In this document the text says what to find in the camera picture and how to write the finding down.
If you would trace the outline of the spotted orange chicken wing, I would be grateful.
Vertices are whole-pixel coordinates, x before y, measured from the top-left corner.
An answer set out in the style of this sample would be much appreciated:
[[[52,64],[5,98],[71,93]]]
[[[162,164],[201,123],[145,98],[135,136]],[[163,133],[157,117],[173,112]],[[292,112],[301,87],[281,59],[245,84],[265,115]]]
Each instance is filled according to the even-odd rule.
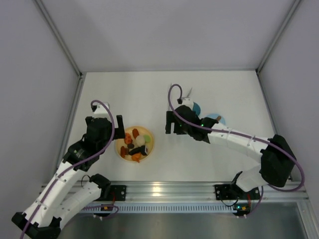
[[[133,142],[132,137],[129,133],[125,133],[125,138],[124,138],[125,144],[131,144]]]

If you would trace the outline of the white swirl bun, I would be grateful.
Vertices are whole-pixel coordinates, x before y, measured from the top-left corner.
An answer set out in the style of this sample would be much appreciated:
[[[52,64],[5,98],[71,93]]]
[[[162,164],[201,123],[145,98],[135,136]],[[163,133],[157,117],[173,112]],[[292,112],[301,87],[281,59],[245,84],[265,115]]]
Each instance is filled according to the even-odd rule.
[[[135,138],[135,143],[136,143],[136,146],[138,146],[138,147],[145,145],[146,141],[145,141],[144,136],[143,135],[138,135]]]

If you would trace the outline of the black sushi roll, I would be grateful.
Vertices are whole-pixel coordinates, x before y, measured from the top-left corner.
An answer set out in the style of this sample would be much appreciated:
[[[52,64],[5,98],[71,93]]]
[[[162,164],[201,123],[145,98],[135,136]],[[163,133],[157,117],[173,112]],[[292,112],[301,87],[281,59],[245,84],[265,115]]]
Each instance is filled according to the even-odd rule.
[[[143,146],[139,147],[139,153],[141,153],[141,155],[143,155],[143,156],[147,156],[147,155],[149,155],[150,150],[146,145],[143,145]]]

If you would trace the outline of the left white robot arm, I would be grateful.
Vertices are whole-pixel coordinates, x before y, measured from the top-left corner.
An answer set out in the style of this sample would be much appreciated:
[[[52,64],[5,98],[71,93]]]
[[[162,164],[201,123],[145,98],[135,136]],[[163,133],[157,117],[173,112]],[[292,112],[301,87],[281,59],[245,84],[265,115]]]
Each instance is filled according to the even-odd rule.
[[[48,185],[31,206],[12,217],[12,222],[22,230],[23,236],[56,239],[66,223],[85,206],[108,197],[111,182],[101,174],[95,174],[75,195],[65,199],[110,143],[125,137],[123,117],[117,115],[116,120],[118,127],[114,127],[112,117],[85,118],[86,133],[68,148]]]

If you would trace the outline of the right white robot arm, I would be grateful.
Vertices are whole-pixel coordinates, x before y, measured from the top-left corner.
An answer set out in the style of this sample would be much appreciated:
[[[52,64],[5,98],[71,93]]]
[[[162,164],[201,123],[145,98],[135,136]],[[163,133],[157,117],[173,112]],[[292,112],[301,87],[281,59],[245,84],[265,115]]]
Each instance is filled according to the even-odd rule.
[[[199,118],[186,105],[166,112],[165,132],[187,134],[194,140],[225,146],[255,160],[255,167],[239,171],[229,184],[228,192],[237,198],[265,185],[282,191],[296,161],[284,137],[277,134],[271,138],[246,135],[217,119]]]

